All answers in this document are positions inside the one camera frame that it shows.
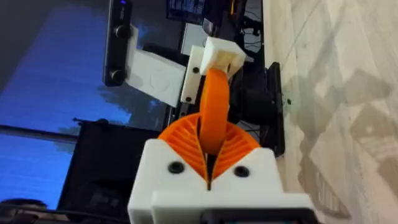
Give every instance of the wire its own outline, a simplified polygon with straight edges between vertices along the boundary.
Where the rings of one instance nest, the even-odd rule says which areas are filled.
[[[86,216],[86,217],[91,217],[91,218],[98,218],[98,219],[102,219],[102,220],[110,220],[110,221],[114,221],[114,222],[130,224],[129,220],[123,220],[123,219],[119,219],[119,218],[107,217],[105,215],[96,215],[96,214],[87,213],[87,212],[74,212],[74,211],[67,211],[67,210],[51,210],[51,209],[29,208],[29,207],[25,207],[25,206],[11,205],[11,204],[7,204],[7,203],[0,203],[0,207],[14,208],[16,210],[25,210],[25,211],[32,211],[32,212],[59,214],[59,215],[81,215],[81,216]]]
[[[257,41],[257,42],[245,42],[244,44],[258,44],[261,43],[261,41]]]
[[[253,132],[253,131],[260,131],[260,129],[247,129],[245,132]]]
[[[254,15],[254,17],[255,17],[256,19],[258,19],[259,22],[261,21],[261,19],[260,19],[254,12],[251,12],[251,11],[245,11],[245,12]]]
[[[254,130],[254,128],[253,128],[252,126],[246,124],[246,123],[243,122],[243,121],[241,121],[241,124],[243,124],[243,125],[244,125],[245,127],[247,127],[247,128],[250,128],[250,130]],[[253,132],[254,132],[254,134],[256,134],[257,138],[260,139],[260,135],[259,135],[257,132],[255,132],[255,131],[253,131]]]
[[[259,46],[257,46],[257,45],[254,45],[254,44],[244,46],[244,48],[248,48],[248,47],[257,47],[257,48],[261,48],[261,47],[259,47]]]

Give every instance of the white mount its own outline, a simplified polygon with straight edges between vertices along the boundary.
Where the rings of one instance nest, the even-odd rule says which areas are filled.
[[[209,68],[227,73],[228,78],[244,63],[246,54],[239,46],[227,40],[208,37],[206,46],[193,46],[184,67],[156,54],[137,49],[138,29],[132,26],[134,34],[129,39],[127,50],[126,83],[170,106],[179,101],[194,104],[198,93],[200,75],[206,75]],[[195,73],[193,68],[200,68]]]

